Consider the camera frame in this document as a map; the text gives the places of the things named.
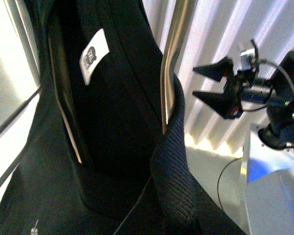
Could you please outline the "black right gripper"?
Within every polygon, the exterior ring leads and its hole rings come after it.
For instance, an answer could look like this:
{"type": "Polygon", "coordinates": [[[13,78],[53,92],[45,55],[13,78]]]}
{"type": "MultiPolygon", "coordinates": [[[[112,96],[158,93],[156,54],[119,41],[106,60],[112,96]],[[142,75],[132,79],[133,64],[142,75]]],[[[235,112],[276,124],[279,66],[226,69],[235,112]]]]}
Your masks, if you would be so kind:
{"type": "Polygon", "coordinates": [[[243,114],[241,93],[245,88],[251,87],[256,76],[255,71],[238,70],[235,75],[233,60],[229,57],[224,57],[217,63],[194,67],[193,71],[216,82],[220,82],[223,77],[226,78],[222,94],[193,91],[193,96],[208,105],[223,119],[241,117],[243,114]]]}

